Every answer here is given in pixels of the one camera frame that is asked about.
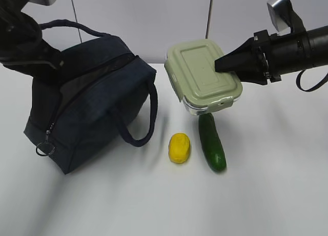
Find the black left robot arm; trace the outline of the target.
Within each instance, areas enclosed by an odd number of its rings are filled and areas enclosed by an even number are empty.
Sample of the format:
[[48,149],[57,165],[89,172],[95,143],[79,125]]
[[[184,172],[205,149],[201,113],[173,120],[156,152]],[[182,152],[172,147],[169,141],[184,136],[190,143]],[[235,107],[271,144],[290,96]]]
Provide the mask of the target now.
[[61,52],[44,39],[43,26],[22,11],[27,3],[44,6],[56,0],[1,0],[1,64],[53,84],[63,65]]

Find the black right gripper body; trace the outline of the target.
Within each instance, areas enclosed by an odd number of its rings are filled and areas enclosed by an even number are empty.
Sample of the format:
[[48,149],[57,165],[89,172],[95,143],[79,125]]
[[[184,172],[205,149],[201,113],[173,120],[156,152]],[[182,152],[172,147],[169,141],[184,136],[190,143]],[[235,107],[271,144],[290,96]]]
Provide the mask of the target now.
[[266,60],[264,75],[270,82],[278,82],[284,74],[312,67],[311,46],[306,31],[278,35],[267,30],[254,33],[254,45]]

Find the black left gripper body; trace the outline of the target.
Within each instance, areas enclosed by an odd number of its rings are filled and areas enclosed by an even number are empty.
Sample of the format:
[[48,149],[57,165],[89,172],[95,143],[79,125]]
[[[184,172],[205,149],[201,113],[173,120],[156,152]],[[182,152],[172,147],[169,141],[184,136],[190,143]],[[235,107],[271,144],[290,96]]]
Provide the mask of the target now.
[[61,51],[41,40],[9,50],[1,49],[1,64],[40,80],[55,80],[64,65],[64,59]]

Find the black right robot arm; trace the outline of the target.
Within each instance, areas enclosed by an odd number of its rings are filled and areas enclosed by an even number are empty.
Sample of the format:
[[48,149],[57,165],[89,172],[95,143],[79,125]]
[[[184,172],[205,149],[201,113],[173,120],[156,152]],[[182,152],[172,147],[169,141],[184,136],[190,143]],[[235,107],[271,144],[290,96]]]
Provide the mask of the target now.
[[281,76],[327,65],[327,27],[278,35],[254,33],[240,47],[215,61],[218,73],[234,72],[242,82],[267,85]]

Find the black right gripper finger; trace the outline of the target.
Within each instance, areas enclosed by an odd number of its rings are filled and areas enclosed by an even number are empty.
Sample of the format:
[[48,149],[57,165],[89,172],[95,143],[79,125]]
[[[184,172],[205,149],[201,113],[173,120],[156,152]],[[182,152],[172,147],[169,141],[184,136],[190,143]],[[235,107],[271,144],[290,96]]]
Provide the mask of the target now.
[[254,38],[246,40],[241,46],[215,61],[216,72],[251,71],[256,68],[256,59],[252,51]]
[[233,66],[230,70],[236,73],[241,82],[259,85],[268,84],[266,77],[268,67],[262,63],[239,64]]

